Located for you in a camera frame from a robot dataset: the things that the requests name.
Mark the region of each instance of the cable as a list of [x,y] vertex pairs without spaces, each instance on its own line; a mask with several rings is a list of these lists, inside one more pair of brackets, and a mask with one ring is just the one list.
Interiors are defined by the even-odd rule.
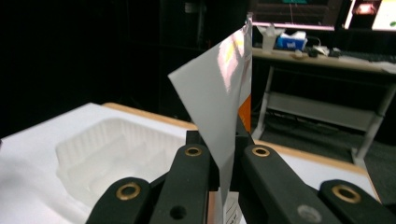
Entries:
[[318,46],[321,46],[321,41],[318,37],[312,36],[312,35],[307,35],[306,38],[308,39],[308,41],[309,41],[309,39],[316,39],[318,41]]

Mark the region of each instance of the computer monitor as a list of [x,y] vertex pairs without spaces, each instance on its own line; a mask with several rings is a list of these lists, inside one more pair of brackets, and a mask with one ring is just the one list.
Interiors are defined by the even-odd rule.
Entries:
[[344,0],[250,0],[253,25],[333,31],[341,26]]
[[352,0],[343,28],[396,32],[396,0]]

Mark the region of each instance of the white table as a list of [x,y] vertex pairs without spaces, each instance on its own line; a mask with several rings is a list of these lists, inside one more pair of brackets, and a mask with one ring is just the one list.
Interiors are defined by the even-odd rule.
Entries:
[[[0,149],[0,223],[84,223],[92,208],[68,194],[56,175],[55,148],[104,119],[126,119],[184,141],[193,124],[106,104],[86,104],[61,116],[2,139]],[[328,179],[344,179],[378,198],[368,174],[345,162],[266,144],[284,158],[301,179],[313,188]]]

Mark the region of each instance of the brass screw hole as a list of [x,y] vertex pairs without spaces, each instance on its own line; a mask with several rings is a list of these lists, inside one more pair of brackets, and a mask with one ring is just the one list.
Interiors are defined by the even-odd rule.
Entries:
[[254,155],[256,155],[258,157],[267,157],[270,155],[270,151],[263,147],[254,147],[252,149],[252,152]]
[[332,193],[347,203],[359,203],[361,201],[359,193],[345,185],[336,185],[332,187]]
[[140,186],[135,182],[124,184],[117,190],[117,198],[122,201],[127,201],[135,198],[140,193]]
[[188,156],[199,156],[202,154],[202,150],[198,147],[189,147],[184,152]]

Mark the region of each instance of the table surface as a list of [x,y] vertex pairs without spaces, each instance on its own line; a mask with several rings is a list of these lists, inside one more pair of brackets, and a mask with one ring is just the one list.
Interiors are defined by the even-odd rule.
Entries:
[[311,58],[306,53],[303,53],[302,57],[296,57],[293,51],[274,49],[271,52],[263,52],[259,48],[253,48],[252,54],[253,57],[270,61],[327,66],[337,69],[376,73],[386,77],[396,77],[395,74],[386,72],[379,67],[379,63],[369,63],[359,59],[333,58],[325,55],[318,55],[317,58]]
[[[92,208],[70,196],[56,175],[59,164],[55,148],[93,125],[114,118],[180,139],[187,130],[196,130],[192,123],[108,103],[86,104],[7,136],[2,139],[0,149],[0,223],[85,222]],[[315,189],[324,180],[338,178],[356,184],[378,199],[370,176],[353,164],[262,141],[256,144],[276,150],[296,174]]]

